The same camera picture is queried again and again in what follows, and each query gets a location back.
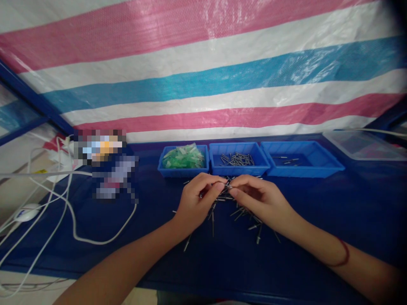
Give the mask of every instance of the green plastic part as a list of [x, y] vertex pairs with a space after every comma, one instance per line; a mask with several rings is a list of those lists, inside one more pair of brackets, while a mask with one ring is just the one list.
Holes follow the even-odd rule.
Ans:
[[163, 157], [162, 165], [168, 169], [203, 168], [205, 157], [193, 143], [170, 150]]

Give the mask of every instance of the forearm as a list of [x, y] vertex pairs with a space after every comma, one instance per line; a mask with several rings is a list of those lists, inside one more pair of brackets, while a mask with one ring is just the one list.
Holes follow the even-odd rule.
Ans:
[[105, 258], [70, 286], [55, 304], [121, 304], [144, 274], [187, 234], [175, 222], [167, 222]]
[[[335, 265], [346, 257], [341, 242], [333, 235], [298, 220], [299, 230], [287, 233], [287, 237], [313, 254], [324, 264]], [[399, 271], [393, 266], [346, 244], [349, 261], [344, 266], [330, 267], [346, 282], [374, 303], [383, 303], [397, 287]]]

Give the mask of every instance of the person's left hand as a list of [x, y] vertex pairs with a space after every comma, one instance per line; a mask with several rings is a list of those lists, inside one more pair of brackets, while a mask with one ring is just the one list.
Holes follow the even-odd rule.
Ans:
[[213, 202], [227, 182], [219, 176], [200, 173], [184, 187], [177, 213], [172, 221], [186, 236], [203, 223]]

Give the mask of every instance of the clear plastic container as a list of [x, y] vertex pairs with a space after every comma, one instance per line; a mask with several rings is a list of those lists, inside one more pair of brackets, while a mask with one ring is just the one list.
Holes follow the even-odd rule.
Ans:
[[358, 130], [332, 130], [322, 135], [348, 157], [359, 161], [407, 161], [403, 149]]

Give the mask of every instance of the blue stripe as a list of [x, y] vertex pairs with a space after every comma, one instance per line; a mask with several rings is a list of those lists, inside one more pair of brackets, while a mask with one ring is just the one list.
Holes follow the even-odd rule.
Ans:
[[10, 132], [40, 117], [39, 114], [22, 100], [16, 100], [0, 107], [0, 126]]
[[305, 50], [163, 78], [53, 91], [45, 93], [44, 97], [61, 113], [65, 113], [116, 104], [163, 102], [262, 87], [334, 80], [362, 81], [407, 67], [402, 51], [401, 37], [390, 37]]

